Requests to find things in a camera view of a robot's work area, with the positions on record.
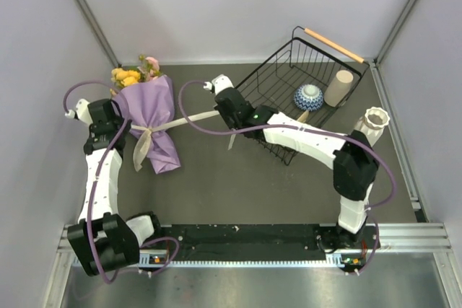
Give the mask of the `cream ribbon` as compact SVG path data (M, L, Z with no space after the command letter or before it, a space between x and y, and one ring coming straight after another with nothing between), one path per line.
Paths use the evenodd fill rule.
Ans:
M160 126L138 126L132 125L133 131L139 132L139 137L133 151L133 164L136 172L142 168L143 161L148 158L152 162L152 166L156 173L163 173L179 168L180 162L174 145L168 146L169 151L162 150L166 155L162 155L155 160L151 159L150 154L155 153L153 135L161 133L166 135L168 129L187 124L185 118L179 118L168 123L163 123Z

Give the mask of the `purple pink wrapping paper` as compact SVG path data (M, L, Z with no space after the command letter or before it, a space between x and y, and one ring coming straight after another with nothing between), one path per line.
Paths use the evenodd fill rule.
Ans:
M130 133L138 141L132 161L139 171L144 160L149 160L157 174L180 167L180 160L171 137L165 130L156 131L173 120L175 103L172 80L162 75L149 82L134 84L113 96L122 116L131 121Z

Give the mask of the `yellow pink flower bunch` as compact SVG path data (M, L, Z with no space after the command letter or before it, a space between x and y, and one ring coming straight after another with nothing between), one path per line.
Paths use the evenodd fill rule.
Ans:
M110 96L115 97L118 91L135 84L150 82L160 78L163 72L159 62L152 56L139 55L136 66L118 67L111 71L110 80L114 88L110 89Z

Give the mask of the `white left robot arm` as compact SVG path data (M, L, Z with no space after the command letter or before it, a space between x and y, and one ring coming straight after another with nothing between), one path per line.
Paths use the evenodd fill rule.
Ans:
M131 124L111 99L80 99L67 115L89 130L84 144L86 193L78 222L68 229L71 248L88 276L133 265L139 260L140 247L159 246L164 232L152 212L128 220L118 213L118 176Z

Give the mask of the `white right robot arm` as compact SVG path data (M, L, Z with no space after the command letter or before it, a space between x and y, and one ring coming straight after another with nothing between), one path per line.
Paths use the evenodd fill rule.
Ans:
M234 87L212 87L215 109L231 130L245 129L244 136L312 157L333 172L333 186L341 196L337 221L338 243L353 247L364 236L368 204L379 163L367 151L367 137L321 135L319 129L298 122L266 105L253 107Z

